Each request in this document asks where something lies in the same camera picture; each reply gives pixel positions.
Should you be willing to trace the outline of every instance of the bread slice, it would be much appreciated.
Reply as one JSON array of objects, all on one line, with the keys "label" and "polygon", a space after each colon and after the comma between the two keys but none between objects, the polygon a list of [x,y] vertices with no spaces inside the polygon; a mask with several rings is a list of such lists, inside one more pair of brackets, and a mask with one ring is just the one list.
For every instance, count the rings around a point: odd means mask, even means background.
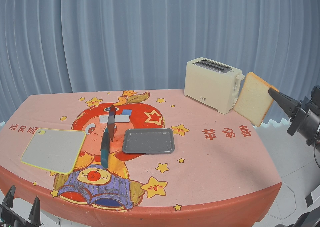
[{"label": "bread slice", "polygon": [[273,98],[268,93],[270,87],[279,91],[255,73],[248,73],[233,107],[234,111],[250,120],[253,125],[260,126],[273,102]]}]

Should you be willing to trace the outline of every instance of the red chinese text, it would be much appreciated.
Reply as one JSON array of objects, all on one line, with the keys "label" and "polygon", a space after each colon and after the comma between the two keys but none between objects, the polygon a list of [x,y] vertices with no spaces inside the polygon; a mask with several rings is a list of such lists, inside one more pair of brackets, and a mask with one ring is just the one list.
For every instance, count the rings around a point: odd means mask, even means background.
[{"label": "red chinese text", "polygon": [[213,140],[214,138],[216,138],[214,129],[210,129],[210,130],[204,129],[202,130],[202,132],[204,132],[206,139]]},{"label": "red chinese text", "polygon": [[227,128],[227,127],[225,127],[224,129],[225,130],[222,130],[222,132],[226,134],[226,137],[233,138],[236,136],[236,134],[233,132],[232,129]]},{"label": "red chinese text", "polygon": [[27,131],[27,133],[32,133],[35,134],[36,130],[38,129],[38,127],[30,127]]},{"label": "red chinese text", "polygon": [[251,136],[251,131],[249,131],[247,125],[241,125],[238,126],[240,128],[241,133],[243,134],[244,137],[246,136]]},{"label": "red chinese text", "polygon": [[17,124],[11,125],[11,126],[10,126],[10,129],[13,130],[13,131],[15,131],[18,126],[19,126],[19,125],[17,125]]},{"label": "red chinese text", "polygon": [[25,126],[25,125],[22,125],[22,126],[20,126],[18,132],[20,132],[20,131],[23,132],[25,129],[26,129],[26,126]]}]

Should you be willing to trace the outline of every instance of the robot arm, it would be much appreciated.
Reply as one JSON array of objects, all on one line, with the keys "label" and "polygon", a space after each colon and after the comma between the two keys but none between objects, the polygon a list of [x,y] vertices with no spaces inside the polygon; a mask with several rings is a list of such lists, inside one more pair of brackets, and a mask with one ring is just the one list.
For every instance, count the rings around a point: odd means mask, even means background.
[{"label": "robot arm", "polygon": [[[293,136],[295,132],[299,132],[306,138],[307,145],[314,147],[314,159],[319,166],[315,149],[320,151],[320,86],[315,86],[312,89],[311,99],[305,97],[303,101],[292,99],[272,88],[270,88],[268,92],[287,116],[290,117],[291,125],[287,133]],[[295,224],[289,225],[288,227],[320,227],[320,207],[302,214]]]}]

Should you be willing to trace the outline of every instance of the toaster slot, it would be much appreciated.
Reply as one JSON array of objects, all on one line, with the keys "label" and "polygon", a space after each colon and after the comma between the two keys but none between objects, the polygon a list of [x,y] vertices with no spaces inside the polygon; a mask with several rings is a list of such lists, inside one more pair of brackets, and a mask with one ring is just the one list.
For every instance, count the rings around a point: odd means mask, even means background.
[{"label": "toaster slot", "polygon": [[201,61],[194,62],[194,64],[198,65],[200,67],[206,68],[206,69],[214,70],[214,71],[219,72],[221,74],[226,73],[232,69],[231,67],[223,65],[221,63],[208,61],[205,59],[203,59]]}]

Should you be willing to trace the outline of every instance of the cartoon apple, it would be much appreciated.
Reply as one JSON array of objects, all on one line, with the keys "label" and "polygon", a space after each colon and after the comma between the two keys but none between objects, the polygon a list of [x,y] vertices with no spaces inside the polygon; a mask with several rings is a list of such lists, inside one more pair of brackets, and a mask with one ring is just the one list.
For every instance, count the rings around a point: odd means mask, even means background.
[{"label": "cartoon apple", "polygon": [[100,179],[100,177],[101,177],[101,174],[98,173],[98,170],[97,170],[97,171],[90,171],[88,173],[88,177],[87,178],[88,178],[89,181],[98,181]]}]

